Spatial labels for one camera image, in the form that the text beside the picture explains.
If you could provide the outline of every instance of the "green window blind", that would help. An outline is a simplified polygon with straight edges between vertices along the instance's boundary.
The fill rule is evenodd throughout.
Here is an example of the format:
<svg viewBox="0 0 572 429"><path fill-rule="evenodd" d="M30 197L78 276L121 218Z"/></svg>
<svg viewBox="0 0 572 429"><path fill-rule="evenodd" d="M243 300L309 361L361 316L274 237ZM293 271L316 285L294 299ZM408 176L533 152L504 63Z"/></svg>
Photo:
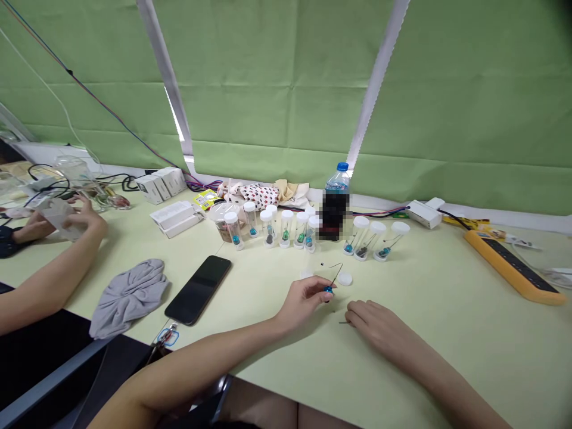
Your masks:
<svg viewBox="0 0 572 429"><path fill-rule="evenodd" d="M390 0L155 1L199 173L324 186L345 161Z"/></svg>
<svg viewBox="0 0 572 429"><path fill-rule="evenodd" d="M411 2L353 191L572 213L572 38L563 4Z"/></svg>
<svg viewBox="0 0 572 429"><path fill-rule="evenodd" d="M135 0L13 0L66 66L149 146L184 166L153 50ZM73 127L102 163L164 166L34 41L0 5L0 26L66 105ZM64 112L0 35L0 101L42 142L78 145Z"/></svg>

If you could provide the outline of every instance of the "wire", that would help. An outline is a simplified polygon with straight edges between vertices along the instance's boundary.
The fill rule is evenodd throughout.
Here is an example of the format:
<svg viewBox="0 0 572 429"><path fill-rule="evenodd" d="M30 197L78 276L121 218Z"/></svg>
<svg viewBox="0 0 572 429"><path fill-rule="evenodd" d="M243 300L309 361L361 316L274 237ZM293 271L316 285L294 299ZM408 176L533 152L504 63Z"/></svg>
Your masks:
<svg viewBox="0 0 572 429"><path fill-rule="evenodd" d="M456 217L454 214L450 214L449 212L446 212L446 211L441 210L441 209L437 209L437 211L438 211L438 212L441 212L441 213L444 213L444 214L446 214L446 215L449 216L449 217L452 217L452 218L455 219L457 222L459 222L462 226L464 226L467 231L472 230L472 228L469 228L465 222L463 222L462 220L460 220L460 219L459 219L458 217Z"/></svg>

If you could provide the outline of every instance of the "white cap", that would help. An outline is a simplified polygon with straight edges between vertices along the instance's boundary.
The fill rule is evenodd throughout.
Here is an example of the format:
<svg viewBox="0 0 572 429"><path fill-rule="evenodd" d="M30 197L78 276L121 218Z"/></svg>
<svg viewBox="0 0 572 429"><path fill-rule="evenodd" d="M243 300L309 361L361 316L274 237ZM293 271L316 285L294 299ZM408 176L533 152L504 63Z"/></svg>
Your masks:
<svg viewBox="0 0 572 429"><path fill-rule="evenodd" d="M282 218L285 220L290 220L294 218L294 212L292 210L283 210Z"/></svg>
<svg viewBox="0 0 572 429"><path fill-rule="evenodd" d="M236 213L229 212L225 214L226 223L235 223L236 221L238 221L238 215Z"/></svg>
<svg viewBox="0 0 572 429"><path fill-rule="evenodd" d="M262 222L269 222L272 220L272 212L270 210L263 210L260 212L260 220Z"/></svg>
<svg viewBox="0 0 572 429"><path fill-rule="evenodd" d="M243 209L245 212L253 212L256 210L256 205L252 201L247 201L244 203Z"/></svg>
<svg viewBox="0 0 572 429"><path fill-rule="evenodd" d="M403 222L393 222L392 226L391 226L391 230L393 232L395 232L396 234L399 235L405 235L409 232L411 228L409 227L409 225L407 223L403 223Z"/></svg>
<svg viewBox="0 0 572 429"><path fill-rule="evenodd" d="M317 216L310 216L310 220L308 220L308 225L311 228L319 228L320 227L320 218Z"/></svg>
<svg viewBox="0 0 572 429"><path fill-rule="evenodd" d="M310 219L310 215L307 214L306 212L296 213L296 220L299 223L306 223L308 221L308 219Z"/></svg>
<svg viewBox="0 0 572 429"><path fill-rule="evenodd" d="M369 219L365 216L356 216L353 218L353 224L358 228L367 228L369 225Z"/></svg>
<svg viewBox="0 0 572 429"><path fill-rule="evenodd" d="M382 234L386 231L386 226L381 222L372 222L369 226L369 230L374 234Z"/></svg>

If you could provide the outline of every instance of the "smartphone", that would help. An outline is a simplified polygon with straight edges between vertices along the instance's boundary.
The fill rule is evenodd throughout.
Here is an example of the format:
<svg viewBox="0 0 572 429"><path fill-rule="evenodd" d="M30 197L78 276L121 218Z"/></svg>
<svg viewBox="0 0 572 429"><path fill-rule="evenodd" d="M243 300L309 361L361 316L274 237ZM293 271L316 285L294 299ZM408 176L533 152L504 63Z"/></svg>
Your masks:
<svg viewBox="0 0 572 429"><path fill-rule="evenodd" d="M231 267L228 259L209 256L165 309L165 316L193 326Z"/></svg>

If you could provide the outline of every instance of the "light green table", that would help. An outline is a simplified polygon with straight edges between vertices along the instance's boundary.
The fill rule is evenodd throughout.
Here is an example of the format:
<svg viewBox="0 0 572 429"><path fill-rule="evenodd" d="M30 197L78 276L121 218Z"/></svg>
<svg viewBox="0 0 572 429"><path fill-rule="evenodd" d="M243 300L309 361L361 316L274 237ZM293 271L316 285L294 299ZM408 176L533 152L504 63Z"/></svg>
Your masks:
<svg viewBox="0 0 572 429"><path fill-rule="evenodd" d="M569 424L572 303L549 307L523 299L465 242L461 228L442 224L429 231L408 223L411 233L385 263L358 262L342 254L340 243L323 243L313 255L268 250L261 238L239 252L225 244L217 255L232 261L231 271L198 323L179 325L173 348L273 316L308 263L332 278L337 268L320 263L343 262L353 284L339 286L307 327L244 362L235 375L365 428L447 427L414 382L339 324L348 301L371 299L395 311L515 428ZM531 255L533 263L570 266L572 240L511 231L549 249Z"/></svg>
<svg viewBox="0 0 572 429"><path fill-rule="evenodd" d="M172 283L163 294L163 304L134 322L126 332L127 336L150 344L167 320L164 315L167 304L204 259L215 254L223 244L214 223L209 220L204 220L168 239L149 217L150 213L176 201L192 201L194 195L196 194L191 191L185 191L154 206L148 203L140 192L125 193L133 208L129 211L110 209L102 214L109 224L109 233L100 247L93 267L66 304L66 309L91 319L101 293L114 276L146 259L162 259L165 262L164 274ZM24 223L22 220L13 221L10 226L20 226ZM70 245L69 241L60 238L56 232L11 258L0 259L0 281L18 287Z"/></svg>

